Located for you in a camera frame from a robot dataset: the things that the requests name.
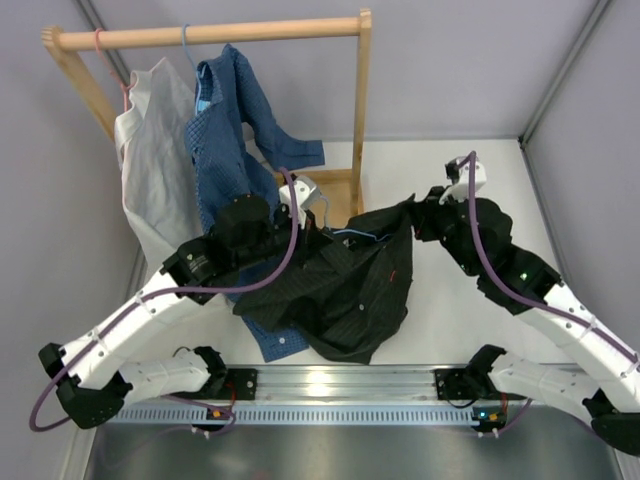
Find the light blue wire hanger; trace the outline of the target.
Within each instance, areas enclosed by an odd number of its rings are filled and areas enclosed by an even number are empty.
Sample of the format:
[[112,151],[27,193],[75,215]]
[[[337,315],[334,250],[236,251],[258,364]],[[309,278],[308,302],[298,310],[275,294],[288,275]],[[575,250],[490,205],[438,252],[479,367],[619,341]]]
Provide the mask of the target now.
[[335,235],[356,235],[356,236],[359,236],[359,237],[364,237],[364,238],[373,240],[374,242],[383,242],[383,241],[388,240],[388,239],[390,239],[392,237],[392,234],[384,234],[384,235],[378,236],[378,235],[375,235],[373,233],[364,232],[364,231],[360,231],[360,230],[356,230],[356,229],[350,229],[350,228],[336,229],[336,228],[331,228],[329,226],[329,222],[328,222],[328,214],[329,214],[329,210],[330,210],[330,206],[331,206],[330,200],[325,195],[320,195],[320,199],[325,204],[325,211],[324,211],[324,215],[323,215],[324,228],[327,229],[330,233],[335,234]]

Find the black pinstriped shirt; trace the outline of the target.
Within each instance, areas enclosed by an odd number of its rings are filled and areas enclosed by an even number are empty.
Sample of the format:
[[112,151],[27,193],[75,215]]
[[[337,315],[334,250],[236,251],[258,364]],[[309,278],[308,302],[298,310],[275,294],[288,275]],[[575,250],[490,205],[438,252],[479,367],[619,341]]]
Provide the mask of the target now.
[[408,314],[413,232],[408,198],[350,219],[383,242],[335,235],[306,265],[289,263],[269,285],[243,294],[233,312],[275,332],[292,328],[323,358],[367,365]]

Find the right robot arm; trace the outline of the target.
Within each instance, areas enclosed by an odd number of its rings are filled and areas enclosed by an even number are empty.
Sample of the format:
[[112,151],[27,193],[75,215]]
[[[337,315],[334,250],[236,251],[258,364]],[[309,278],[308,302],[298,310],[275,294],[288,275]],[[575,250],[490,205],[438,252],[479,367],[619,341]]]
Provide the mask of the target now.
[[515,395],[542,402],[588,425],[612,448],[639,453],[639,354],[576,297],[538,255],[512,242],[512,219],[484,198],[447,200],[442,187],[410,207],[415,236],[437,241],[478,290],[568,355],[576,373],[546,367],[503,347],[482,346],[440,397]]

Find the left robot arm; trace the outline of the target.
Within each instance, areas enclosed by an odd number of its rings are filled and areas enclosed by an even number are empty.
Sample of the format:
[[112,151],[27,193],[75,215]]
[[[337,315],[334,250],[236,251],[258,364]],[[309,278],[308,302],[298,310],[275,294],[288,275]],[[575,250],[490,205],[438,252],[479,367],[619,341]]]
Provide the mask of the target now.
[[87,334],[38,353],[67,420],[91,429],[125,407],[176,396],[213,399],[225,390],[228,369],[210,346],[165,360],[136,363],[131,356],[154,335],[185,320],[219,294],[263,292],[279,280],[314,230],[317,194],[283,187],[271,210],[241,195],[221,212],[214,229],[182,244],[134,297]]

